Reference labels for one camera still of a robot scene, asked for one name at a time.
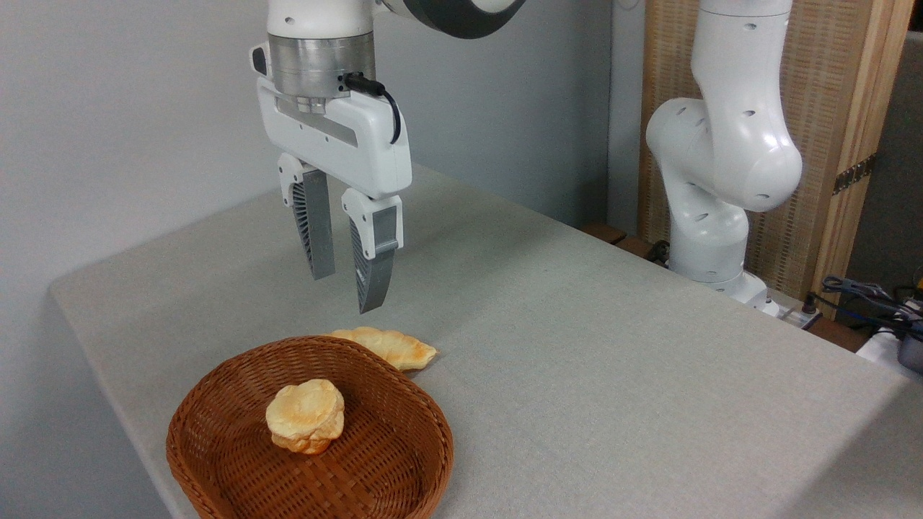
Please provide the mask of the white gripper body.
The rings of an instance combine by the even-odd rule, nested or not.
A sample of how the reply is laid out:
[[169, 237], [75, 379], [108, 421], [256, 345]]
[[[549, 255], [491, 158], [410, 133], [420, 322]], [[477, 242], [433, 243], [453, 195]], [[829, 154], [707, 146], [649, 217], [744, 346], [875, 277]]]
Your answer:
[[387, 198], [412, 183], [407, 132], [392, 143], [392, 106], [363, 93], [329, 99], [324, 114], [307, 114], [292, 99], [257, 80], [268, 138], [311, 167], [333, 175], [370, 198]]

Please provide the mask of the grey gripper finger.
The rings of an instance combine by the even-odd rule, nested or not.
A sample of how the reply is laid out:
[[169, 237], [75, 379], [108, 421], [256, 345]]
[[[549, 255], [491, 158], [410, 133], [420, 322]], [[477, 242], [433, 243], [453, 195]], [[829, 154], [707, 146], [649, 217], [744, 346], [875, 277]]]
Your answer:
[[348, 188], [342, 196], [350, 218], [359, 311], [379, 308], [388, 293], [395, 253], [405, 245], [399, 196], [373, 200]]
[[293, 211], [296, 227], [315, 280], [335, 272], [327, 175], [283, 152], [279, 158], [283, 202]]

